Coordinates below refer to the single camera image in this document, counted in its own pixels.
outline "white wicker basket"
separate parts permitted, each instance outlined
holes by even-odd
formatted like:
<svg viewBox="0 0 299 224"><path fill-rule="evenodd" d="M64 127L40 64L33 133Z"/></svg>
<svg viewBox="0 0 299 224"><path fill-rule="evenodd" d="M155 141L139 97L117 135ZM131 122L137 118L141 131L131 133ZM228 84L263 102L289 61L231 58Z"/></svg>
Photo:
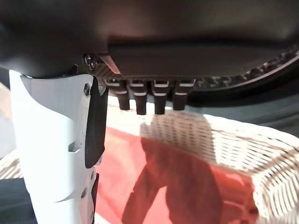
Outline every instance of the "white wicker basket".
<svg viewBox="0 0 299 224"><path fill-rule="evenodd" d="M259 224L299 223L299 139L272 128L209 115L166 110L155 115L121 111L109 97L107 126L170 144L252 177ZM0 179L21 176L17 154L0 161Z"/></svg>

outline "black cover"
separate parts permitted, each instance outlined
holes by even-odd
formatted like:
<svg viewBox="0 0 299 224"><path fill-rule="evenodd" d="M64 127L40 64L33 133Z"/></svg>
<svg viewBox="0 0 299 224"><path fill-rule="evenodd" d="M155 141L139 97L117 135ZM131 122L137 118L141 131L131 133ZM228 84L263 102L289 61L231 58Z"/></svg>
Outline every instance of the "black cover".
<svg viewBox="0 0 299 224"><path fill-rule="evenodd" d="M80 64L84 53L111 51L112 59L115 57L121 67L121 60L128 55L123 48L118 50L122 45L141 44L143 49L147 44L167 43L172 48L177 43L194 43L200 45L198 51L185 61L184 57L178 60L192 67L186 73L206 75L198 73L194 62L205 58L201 47L215 44L235 49L240 46L238 54L225 63L232 72L243 71L294 44L298 27L297 0L0 0L0 66L49 78L66 72L74 63ZM244 47L255 52L235 64L235 58L248 54ZM155 50L164 63L149 62L146 67L156 66L158 72L160 68L170 69L169 63L163 61L167 54L159 55L160 52L163 51ZM214 55L222 52L215 50ZM143 56L133 55L124 67ZM224 62L210 56L206 61L209 74L219 75L217 70L213 72L213 65ZM131 69L120 71L128 75Z"/></svg>

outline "black panel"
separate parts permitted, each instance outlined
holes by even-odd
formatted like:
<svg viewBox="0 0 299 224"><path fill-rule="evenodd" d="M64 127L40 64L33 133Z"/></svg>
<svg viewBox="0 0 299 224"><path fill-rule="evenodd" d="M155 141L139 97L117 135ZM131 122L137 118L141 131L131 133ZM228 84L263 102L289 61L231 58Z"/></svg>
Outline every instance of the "black panel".
<svg viewBox="0 0 299 224"><path fill-rule="evenodd" d="M0 6L0 66L37 78L59 76L84 53L106 53L108 45L192 41L285 48L299 36L297 0L0 0ZM188 66L202 59L197 53Z"/></svg>
<svg viewBox="0 0 299 224"><path fill-rule="evenodd" d="M200 77L243 74L282 53L239 45L118 46L110 55L124 77Z"/></svg>
<svg viewBox="0 0 299 224"><path fill-rule="evenodd" d="M101 96L98 80L94 77L93 85L90 89L90 95L85 139L86 168L93 167L105 150L104 140L106 131L108 89L106 89L104 94Z"/></svg>

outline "hole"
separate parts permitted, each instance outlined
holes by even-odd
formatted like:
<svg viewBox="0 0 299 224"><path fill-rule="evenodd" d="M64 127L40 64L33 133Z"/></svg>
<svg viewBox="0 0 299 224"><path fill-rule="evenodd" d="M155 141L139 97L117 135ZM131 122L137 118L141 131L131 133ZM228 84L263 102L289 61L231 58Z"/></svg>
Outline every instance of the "hole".
<svg viewBox="0 0 299 224"><path fill-rule="evenodd" d="M84 190L82 191L81 198L84 198L86 194L87 194L87 187L85 187Z"/></svg>
<svg viewBox="0 0 299 224"><path fill-rule="evenodd" d="M83 92L86 96L90 95L90 84L89 83L85 83Z"/></svg>
<svg viewBox="0 0 299 224"><path fill-rule="evenodd" d="M82 147L82 143L77 143L74 141L73 143L69 144L69 152L75 153Z"/></svg>
<svg viewBox="0 0 299 224"><path fill-rule="evenodd" d="M91 180L94 179L94 171L92 172L92 176L90 177Z"/></svg>

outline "woven texture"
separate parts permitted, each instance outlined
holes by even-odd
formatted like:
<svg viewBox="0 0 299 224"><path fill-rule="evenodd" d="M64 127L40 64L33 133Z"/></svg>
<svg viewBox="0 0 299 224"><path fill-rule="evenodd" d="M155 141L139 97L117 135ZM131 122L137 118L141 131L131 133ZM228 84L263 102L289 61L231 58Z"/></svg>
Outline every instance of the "woven texture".
<svg viewBox="0 0 299 224"><path fill-rule="evenodd" d="M255 185L258 224L295 224L299 220L299 139L268 127L209 115L175 112L147 115L121 111L109 97L107 126L175 146L207 162L250 175ZM0 161L0 179L22 177L16 151Z"/></svg>

